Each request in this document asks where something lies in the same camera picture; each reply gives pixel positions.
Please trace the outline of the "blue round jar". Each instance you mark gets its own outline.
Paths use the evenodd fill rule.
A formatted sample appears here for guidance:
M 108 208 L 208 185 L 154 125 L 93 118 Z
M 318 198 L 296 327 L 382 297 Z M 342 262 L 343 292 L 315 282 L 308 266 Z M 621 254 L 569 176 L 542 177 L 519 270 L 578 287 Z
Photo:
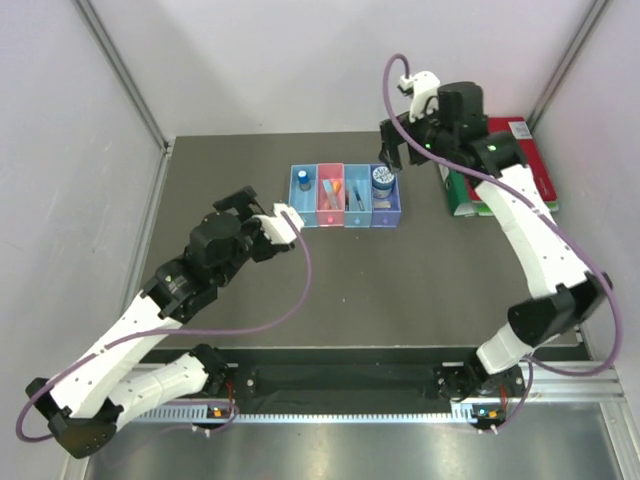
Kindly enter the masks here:
M 396 176 L 386 166 L 380 165 L 371 171 L 372 196 L 376 199 L 388 198 L 394 188 Z

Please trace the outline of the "light blue drawer bin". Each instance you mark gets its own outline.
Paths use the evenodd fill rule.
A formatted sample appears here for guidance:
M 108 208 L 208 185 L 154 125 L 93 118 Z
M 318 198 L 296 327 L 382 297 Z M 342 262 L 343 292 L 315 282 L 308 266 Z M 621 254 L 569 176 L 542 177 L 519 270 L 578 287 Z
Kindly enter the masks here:
M 345 212 L 344 226 L 346 228 L 369 228 L 372 221 L 372 200 L 371 200 L 371 173 L 368 164 L 345 164 L 344 165 L 345 189 L 350 194 L 350 210 Z M 364 211 L 359 211 L 356 199 L 352 193 L 352 188 L 356 186 L 364 203 Z

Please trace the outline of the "blue end drawer bin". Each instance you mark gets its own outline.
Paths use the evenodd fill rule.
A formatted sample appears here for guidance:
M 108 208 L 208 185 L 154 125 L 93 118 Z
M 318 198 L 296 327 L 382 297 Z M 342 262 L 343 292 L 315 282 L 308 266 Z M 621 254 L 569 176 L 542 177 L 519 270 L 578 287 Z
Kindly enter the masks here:
M 292 165 L 290 169 L 288 203 L 304 220 L 306 228 L 318 227 L 317 219 L 317 164 Z M 306 187 L 300 183 L 300 172 L 308 179 Z

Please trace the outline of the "pink plastic drawer bin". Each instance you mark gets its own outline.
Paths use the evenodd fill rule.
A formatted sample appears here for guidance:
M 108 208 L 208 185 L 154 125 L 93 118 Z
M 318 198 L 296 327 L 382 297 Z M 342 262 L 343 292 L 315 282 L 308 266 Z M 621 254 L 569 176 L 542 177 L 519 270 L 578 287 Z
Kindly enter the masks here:
M 317 167 L 317 219 L 320 227 L 344 225 L 345 184 L 342 163 L 320 163 Z

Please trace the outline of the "purple plastic drawer bin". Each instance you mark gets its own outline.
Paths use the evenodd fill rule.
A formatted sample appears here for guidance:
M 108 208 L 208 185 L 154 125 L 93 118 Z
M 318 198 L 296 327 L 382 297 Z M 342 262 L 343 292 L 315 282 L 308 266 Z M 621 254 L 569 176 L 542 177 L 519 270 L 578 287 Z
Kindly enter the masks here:
M 380 165 L 383 165 L 383 164 L 371 164 L 370 173 L 375 167 Z M 392 203 L 392 207 L 390 209 L 374 209 L 373 207 L 371 227 L 372 228 L 397 227 L 402 215 L 400 188 L 399 188 L 399 181 L 397 180 L 397 176 L 396 176 L 393 191 L 388 198 L 384 198 L 384 199 L 374 198 L 372 196 L 372 186 L 371 186 L 371 200 L 372 200 L 372 207 L 373 207 L 373 202 L 376 202 L 376 201 L 390 201 Z

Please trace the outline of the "blue clear pen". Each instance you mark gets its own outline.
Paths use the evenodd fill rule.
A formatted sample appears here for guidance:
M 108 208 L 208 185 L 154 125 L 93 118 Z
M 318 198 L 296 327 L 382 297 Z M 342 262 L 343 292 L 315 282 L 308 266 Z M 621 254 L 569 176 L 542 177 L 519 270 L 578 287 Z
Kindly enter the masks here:
M 361 199 L 359 190 L 358 190 L 358 188 L 356 186 L 354 186 L 352 188 L 352 193 L 353 193 L 353 195 L 354 195 L 354 197 L 356 199 L 356 203 L 357 203 L 359 211 L 364 211 L 365 210 L 364 203 L 363 203 L 363 201 Z

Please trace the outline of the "red folder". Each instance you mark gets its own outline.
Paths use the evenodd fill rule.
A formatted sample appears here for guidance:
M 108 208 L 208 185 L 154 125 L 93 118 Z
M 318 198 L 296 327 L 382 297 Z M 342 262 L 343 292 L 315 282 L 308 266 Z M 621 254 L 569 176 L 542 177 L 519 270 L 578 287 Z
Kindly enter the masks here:
M 541 198 L 550 211 L 558 211 L 559 200 L 555 187 L 525 120 L 522 117 L 490 117 L 489 130 L 491 133 L 499 131 L 512 133 L 527 157 Z

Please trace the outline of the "green lever arch binder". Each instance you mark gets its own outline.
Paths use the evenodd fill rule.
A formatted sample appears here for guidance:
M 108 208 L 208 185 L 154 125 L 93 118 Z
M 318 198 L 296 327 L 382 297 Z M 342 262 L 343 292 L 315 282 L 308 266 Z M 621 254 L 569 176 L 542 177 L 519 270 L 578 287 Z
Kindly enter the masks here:
M 532 162 L 530 168 L 541 198 L 551 212 L 559 210 L 559 201 L 551 178 L 543 163 Z M 454 217 L 491 217 L 493 212 L 473 191 L 469 181 L 460 172 L 438 166 L 449 210 Z

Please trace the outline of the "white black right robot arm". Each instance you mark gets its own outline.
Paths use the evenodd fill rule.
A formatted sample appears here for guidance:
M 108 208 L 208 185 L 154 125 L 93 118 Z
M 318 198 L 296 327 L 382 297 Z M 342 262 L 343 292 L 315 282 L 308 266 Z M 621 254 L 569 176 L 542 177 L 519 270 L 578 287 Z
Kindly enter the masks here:
M 464 364 L 464 393 L 487 396 L 521 358 L 587 320 L 611 284 L 555 232 L 520 140 L 511 127 L 492 128 L 479 85 L 443 85 L 421 72 L 401 77 L 398 88 L 411 105 L 381 122 L 380 160 L 399 171 L 399 147 L 407 144 L 412 164 L 439 157 L 443 167 L 463 174 L 499 223 L 530 292 L 528 300 L 508 309 L 505 325 Z

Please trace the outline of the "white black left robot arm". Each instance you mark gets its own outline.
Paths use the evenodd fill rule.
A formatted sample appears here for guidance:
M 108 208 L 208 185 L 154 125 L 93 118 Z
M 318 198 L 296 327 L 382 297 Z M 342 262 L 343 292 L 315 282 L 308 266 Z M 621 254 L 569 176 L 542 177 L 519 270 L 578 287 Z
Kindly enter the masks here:
M 220 394 L 228 384 L 228 365 L 219 350 L 206 344 L 150 373 L 129 374 L 161 341 L 182 332 L 216 301 L 247 261 L 262 262 L 292 250 L 303 226 L 298 212 L 285 203 L 266 212 L 250 186 L 215 202 L 191 230 L 183 253 L 157 268 L 76 365 L 27 386 L 51 437 L 72 457 L 83 459 L 150 410 L 183 396 Z

